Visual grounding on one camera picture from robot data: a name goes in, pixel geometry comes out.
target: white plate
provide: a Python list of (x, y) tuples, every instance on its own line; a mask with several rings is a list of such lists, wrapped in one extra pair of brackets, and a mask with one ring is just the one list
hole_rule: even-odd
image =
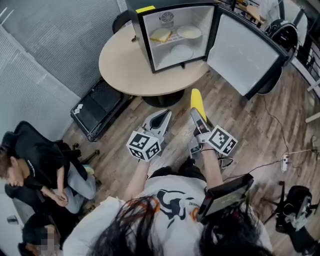
[(194, 51), (186, 45), (178, 44), (171, 49), (171, 54), (178, 60), (186, 61), (192, 57)]
[(202, 35), (201, 30), (195, 26), (180, 26), (176, 32), (179, 36), (188, 39), (195, 39)]

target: wooden tabletop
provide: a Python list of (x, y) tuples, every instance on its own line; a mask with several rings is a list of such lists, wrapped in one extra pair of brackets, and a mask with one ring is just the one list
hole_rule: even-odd
[(185, 89), (200, 79), (209, 69), (203, 60), (152, 73), (132, 25), (120, 29), (104, 45), (99, 57), (103, 79), (116, 90), (136, 96), (159, 96)]
[(256, 19), (257, 22), (263, 23), (263, 21), (261, 21), (260, 19), (260, 15), (259, 15), (259, 9), (256, 6), (253, 5), (248, 5), (246, 7), (246, 11)]

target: power strip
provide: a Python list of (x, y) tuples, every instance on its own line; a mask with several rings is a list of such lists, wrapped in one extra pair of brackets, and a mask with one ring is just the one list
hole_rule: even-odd
[(288, 164), (289, 164), (289, 154), (285, 153), (285, 154), (283, 154), (282, 160), (281, 160), (281, 171), (283, 173), (287, 171)]

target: white t-shirt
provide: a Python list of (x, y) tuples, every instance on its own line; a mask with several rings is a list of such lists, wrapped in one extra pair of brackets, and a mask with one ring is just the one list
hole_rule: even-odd
[[(194, 256), (203, 225), (196, 215), (205, 198), (206, 182), (198, 178), (176, 175), (153, 177), (146, 181), (144, 191), (137, 196), (155, 196), (159, 211), (154, 218), (153, 230), (163, 247), (164, 255)], [(65, 256), (84, 256), (99, 235), (113, 221), (125, 202), (108, 197), (93, 212), (83, 218), (63, 245)], [(261, 225), (260, 244), (272, 251), (269, 236)]]
[[(283, 0), (284, 17), (286, 21), (293, 22), (297, 17), (300, 8), (292, 0)], [(280, 19), (280, 9), (278, 0), (263, 0), (259, 5), (259, 15), (265, 19), (265, 23), (261, 26), (263, 31), (275, 20)], [(297, 25), (298, 40), (301, 45), (304, 45), (307, 34), (308, 19), (303, 14), (300, 22)]]

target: mini fridge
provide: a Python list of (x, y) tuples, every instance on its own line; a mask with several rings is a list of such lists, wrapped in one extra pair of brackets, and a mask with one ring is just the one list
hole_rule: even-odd
[(126, 0), (153, 73), (204, 60), (248, 99), (288, 53), (242, 16), (207, 0)]

